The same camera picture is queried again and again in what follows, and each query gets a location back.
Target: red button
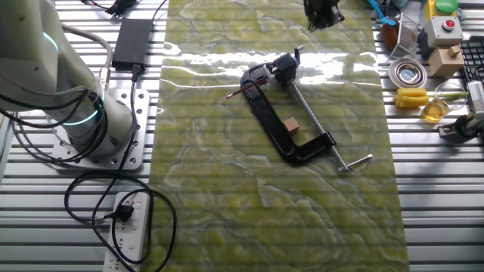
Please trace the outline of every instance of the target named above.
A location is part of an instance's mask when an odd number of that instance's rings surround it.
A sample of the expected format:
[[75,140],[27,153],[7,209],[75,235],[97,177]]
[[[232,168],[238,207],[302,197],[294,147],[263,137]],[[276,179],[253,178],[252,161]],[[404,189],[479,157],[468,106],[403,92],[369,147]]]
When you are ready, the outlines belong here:
[[445,25],[446,25],[446,26],[448,26],[448,27],[454,28],[455,23],[454,23],[454,21],[453,21],[453,20],[447,20],[447,21],[445,22]]

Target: power adapter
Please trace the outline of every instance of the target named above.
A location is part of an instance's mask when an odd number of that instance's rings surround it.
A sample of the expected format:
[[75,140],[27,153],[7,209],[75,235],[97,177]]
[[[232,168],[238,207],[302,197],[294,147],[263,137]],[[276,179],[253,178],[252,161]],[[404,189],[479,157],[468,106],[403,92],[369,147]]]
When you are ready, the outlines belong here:
[[132,71],[134,65],[139,65],[141,71],[146,69],[152,30],[152,20],[123,19],[113,56],[116,70]]

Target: emergency stop button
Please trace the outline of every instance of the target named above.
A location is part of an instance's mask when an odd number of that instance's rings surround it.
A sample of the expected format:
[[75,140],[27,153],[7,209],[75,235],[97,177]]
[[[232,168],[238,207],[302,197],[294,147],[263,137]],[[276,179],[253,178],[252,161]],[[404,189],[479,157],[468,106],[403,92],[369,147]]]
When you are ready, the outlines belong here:
[[442,24],[442,28],[446,31],[452,31],[455,28],[455,22],[453,20],[446,20]]

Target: yellow sponge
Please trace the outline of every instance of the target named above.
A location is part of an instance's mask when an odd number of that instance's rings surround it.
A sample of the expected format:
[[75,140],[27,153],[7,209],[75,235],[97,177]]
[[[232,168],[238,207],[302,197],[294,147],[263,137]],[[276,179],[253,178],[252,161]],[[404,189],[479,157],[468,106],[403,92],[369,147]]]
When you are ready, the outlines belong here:
[[429,103],[427,90],[424,88],[400,88],[395,96],[397,107],[420,107]]

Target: wooden block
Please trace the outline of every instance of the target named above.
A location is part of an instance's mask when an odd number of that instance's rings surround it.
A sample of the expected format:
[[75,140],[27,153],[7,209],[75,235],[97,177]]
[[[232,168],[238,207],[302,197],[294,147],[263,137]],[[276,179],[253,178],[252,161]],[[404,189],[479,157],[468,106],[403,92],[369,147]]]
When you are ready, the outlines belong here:
[[438,46],[429,57],[431,76],[453,76],[464,65],[462,52],[458,52],[455,57],[448,53],[450,46]]
[[459,45],[452,46],[447,50],[447,54],[449,55],[449,57],[457,57],[460,52],[461,48],[459,47]]
[[286,126],[287,132],[289,132],[289,134],[294,134],[299,129],[299,124],[296,122],[294,117],[291,117],[288,120],[284,121],[284,125]]

